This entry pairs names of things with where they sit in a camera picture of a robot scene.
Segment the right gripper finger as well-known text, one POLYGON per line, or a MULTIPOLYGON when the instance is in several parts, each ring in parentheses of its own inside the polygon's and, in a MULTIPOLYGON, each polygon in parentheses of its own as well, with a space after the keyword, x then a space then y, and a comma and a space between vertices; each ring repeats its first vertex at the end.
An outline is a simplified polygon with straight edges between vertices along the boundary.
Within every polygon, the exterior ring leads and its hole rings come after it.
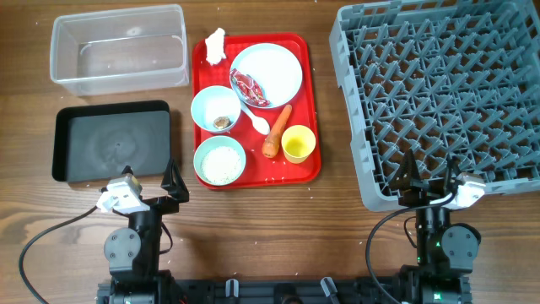
POLYGON ((458 187, 457 177, 462 173, 459 169, 459 159, 456 156, 448 155, 446 157, 446 169, 443 182, 443 194, 455 194, 458 187))
POLYGON ((407 150, 400 166, 389 181, 391 190, 423 191, 429 189, 429 184, 420 178, 419 169, 411 149, 407 150))

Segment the green bowl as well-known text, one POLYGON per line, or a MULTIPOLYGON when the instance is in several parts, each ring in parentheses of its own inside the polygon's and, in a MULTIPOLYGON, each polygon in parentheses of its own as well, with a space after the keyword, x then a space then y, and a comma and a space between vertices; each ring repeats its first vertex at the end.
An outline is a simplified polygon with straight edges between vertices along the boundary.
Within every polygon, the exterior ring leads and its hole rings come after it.
POLYGON ((201 163, 202 163, 203 156, 205 154, 207 154, 210 150, 215 149, 219 146, 230 147, 234 149, 240 155, 241 162, 242 162, 242 171, 241 171, 241 174, 239 174, 239 176, 234 180, 234 182, 242 175, 246 167, 246 152, 244 151, 243 147, 240 145, 238 141, 227 136, 213 136, 211 138, 208 138, 207 140, 202 142, 197 148, 197 150, 195 151, 193 165, 194 165, 195 172, 204 182, 206 182, 207 184, 211 186, 216 186, 216 187, 222 187, 222 186, 217 186, 217 185, 208 183, 208 181, 203 177, 203 174, 201 171, 201 163))

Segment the brown food scrap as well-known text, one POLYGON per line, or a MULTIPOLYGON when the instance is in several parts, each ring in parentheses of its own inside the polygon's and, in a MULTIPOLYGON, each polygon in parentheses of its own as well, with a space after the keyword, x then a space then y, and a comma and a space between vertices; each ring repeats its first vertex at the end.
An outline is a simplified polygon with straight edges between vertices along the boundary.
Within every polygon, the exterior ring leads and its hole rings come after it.
POLYGON ((217 117, 213 121, 214 127, 219 130, 226 129, 230 124, 231 124, 231 120, 228 117, 217 117))

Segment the light blue bowl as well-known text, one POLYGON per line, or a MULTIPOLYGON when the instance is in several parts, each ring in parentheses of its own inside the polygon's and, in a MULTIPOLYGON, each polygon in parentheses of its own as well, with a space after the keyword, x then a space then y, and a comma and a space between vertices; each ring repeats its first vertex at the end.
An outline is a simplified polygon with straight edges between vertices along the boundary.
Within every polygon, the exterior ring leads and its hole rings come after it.
POLYGON ((238 122, 241 114, 240 100, 228 87, 213 85, 199 91, 192 100, 191 115, 193 121, 210 133, 227 133, 238 122), (228 117, 231 124, 223 130, 214 127, 217 117, 228 117))

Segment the orange carrot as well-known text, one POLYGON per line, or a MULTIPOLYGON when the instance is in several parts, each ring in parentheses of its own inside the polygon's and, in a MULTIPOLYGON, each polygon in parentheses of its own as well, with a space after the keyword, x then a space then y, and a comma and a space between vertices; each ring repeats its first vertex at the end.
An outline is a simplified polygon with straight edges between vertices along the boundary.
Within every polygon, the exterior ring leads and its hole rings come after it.
POLYGON ((292 106, 286 105, 278 116, 278 119, 273 124, 270 133, 266 137, 262 145, 262 154, 267 158, 273 158, 279 151, 281 137, 284 132, 287 121, 292 112, 292 106))

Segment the yellow plastic cup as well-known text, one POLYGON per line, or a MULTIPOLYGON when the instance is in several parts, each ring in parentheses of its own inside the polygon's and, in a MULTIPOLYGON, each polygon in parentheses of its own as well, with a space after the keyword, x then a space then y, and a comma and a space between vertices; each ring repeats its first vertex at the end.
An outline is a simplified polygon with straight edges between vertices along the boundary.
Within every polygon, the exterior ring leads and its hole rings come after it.
POLYGON ((288 162, 304 162, 316 147, 316 135, 307 126, 294 125, 283 132, 281 145, 288 162))

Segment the white tissue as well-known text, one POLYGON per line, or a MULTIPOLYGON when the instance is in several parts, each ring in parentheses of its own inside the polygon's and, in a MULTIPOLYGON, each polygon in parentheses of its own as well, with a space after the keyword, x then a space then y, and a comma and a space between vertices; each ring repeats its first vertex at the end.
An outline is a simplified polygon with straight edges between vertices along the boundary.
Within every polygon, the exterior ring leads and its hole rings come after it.
POLYGON ((217 28, 208 38, 205 39, 205 45, 207 48, 206 61, 210 65, 219 64, 226 58, 224 52, 224 37, 224 29, 217 28))

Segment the light blue plate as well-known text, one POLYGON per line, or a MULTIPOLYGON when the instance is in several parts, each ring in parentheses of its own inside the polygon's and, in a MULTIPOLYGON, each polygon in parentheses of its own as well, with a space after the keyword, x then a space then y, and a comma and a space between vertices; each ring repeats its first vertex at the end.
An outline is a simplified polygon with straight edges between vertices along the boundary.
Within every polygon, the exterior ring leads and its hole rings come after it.
POLYGON ((261 88, 267 106, 250 103, 240 89, 230 80, 233 91, 248 106, 273 109, 284 106, 299 93, 303 82, 303 71, 299 59, 287 48, 273 43, 248 46, 233 60, 230 71, 250 76, 261 88))

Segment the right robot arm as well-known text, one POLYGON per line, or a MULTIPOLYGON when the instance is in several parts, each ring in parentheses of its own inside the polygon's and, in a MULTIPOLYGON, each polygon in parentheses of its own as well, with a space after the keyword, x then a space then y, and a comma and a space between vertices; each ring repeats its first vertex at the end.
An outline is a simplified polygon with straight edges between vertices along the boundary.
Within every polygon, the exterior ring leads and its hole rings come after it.
POLYGON ((472 226, 452 224, 451 213, 467 209, 485 194, 480 175, 461 171, 458 159, 446 162, 444 181, 421 179, 412 150, 403 156, 391 189, 398 204, 415 213, 417 264, 404 265, 392 278, 390 295, 399 303, 466 304, 473 301, 468 275, 481 235, 472 226))

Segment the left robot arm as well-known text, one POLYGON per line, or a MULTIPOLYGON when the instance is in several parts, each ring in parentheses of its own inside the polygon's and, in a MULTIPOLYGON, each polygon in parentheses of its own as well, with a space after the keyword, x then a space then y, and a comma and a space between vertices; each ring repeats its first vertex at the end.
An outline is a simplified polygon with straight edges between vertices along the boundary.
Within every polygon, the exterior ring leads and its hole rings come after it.
POLYGON ((144 199, 142 185, 131 167, 126 166, 121 176, 110 180, 102 190, 96 206, 102 212, 126 217, 128 226, 113 231, 105 241, 111 283, 99 286, 98 303, 188 302, 171 272, 159 268, 159 257, 168 252, 160 247, 160 239, 170 233, 162 218, 177 213, 179 204, 189 201, 189 192, 173 159, 166 166, 161 188, 167 192, 165 196, 144 199))

